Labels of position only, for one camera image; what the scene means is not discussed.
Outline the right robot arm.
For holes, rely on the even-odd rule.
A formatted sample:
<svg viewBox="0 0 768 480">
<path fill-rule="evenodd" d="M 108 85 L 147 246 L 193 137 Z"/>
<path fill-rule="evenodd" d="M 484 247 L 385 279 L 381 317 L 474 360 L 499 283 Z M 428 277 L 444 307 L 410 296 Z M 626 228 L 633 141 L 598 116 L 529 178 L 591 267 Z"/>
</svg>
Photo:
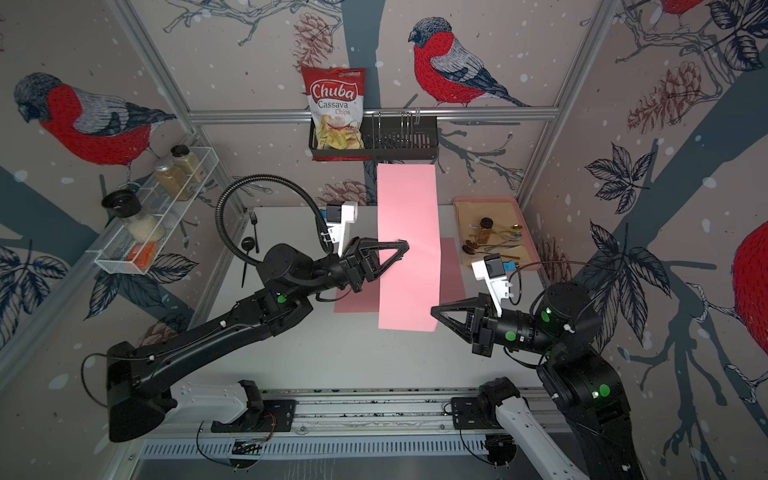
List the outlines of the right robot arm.
<svg viewBox="0 0 768 480">
<path fill-rule="evenodd" d="M 480 386 L 475 404 L 487 425 L 502 428 L 544 479 L 641 479 L 630 405 L 617 372 L 592 342 L 602 319 L 574 282 L 547 287 L 529 312 L 497 308 L 490 295 L 438 305 L 432 316 L 488 357 L 495 346 L 537 354 L 534 370 L 571 428 L 587 469 L 581 471 L 538 423 L 511 380 Z"/>
</svg>

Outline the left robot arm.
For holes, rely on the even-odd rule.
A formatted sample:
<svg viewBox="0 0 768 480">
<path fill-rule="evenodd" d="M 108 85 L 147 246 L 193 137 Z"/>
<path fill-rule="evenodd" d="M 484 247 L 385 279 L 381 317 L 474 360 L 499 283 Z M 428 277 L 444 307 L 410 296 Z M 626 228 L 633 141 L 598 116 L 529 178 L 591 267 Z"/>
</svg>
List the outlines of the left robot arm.
<svg viewBox="0 0 768 480">
<path fill-rule="evenodd" d="M 360 292 L 408 249 L 405 240 L 355 237 L 342 254 L 314 260 L 280 243 L 254 263 L 262 289 L 227 313 L 160 344 L 113 345 L 106 353 L 110 440 L 122 443 L 151 432 L 177 405 L 173 384 L 239 348 L 295 327 L 312 312 L 311 296 L 334 288 Z"/>
</svg>

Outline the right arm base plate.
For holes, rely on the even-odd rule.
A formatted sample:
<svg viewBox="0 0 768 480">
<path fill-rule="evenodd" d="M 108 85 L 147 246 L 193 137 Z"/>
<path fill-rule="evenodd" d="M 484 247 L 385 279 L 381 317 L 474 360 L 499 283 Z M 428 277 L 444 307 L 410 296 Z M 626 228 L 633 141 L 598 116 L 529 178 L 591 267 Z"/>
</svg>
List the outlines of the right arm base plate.
<svg viewBox="0 0 768 480">
<path fill-rule="evenodd" d="M 505 408 L 504 420 L 497 421 L 496 410 L 502 407 L 502 403 L 510 398 L 516 398 L 519 409 Z M 450 415 L 453 427 L 456 430 L 503 430 L 512 421 L 513 417 L 533 418 L 528 408 L 527 401 L 518 390 L 499 391 L 496 393 L 480 393 L 476 397 L 453 397 L 450 402 Z"/>
</svg>

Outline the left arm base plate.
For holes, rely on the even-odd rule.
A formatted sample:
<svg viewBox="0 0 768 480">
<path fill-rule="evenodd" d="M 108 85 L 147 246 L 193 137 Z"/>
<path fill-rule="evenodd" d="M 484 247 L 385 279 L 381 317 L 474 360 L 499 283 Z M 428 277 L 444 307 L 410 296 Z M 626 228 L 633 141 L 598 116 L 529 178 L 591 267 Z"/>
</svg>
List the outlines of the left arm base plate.
<svg viewBox="0 0 768 480">
<path fill-rule="evenodd" d="M 292 428 L 298 402 L 296 400 L 264 400 L 263 408 L 249 407 L 230 423 L 214 421 L 212 433 L 283 433 Z"/>
</svg>

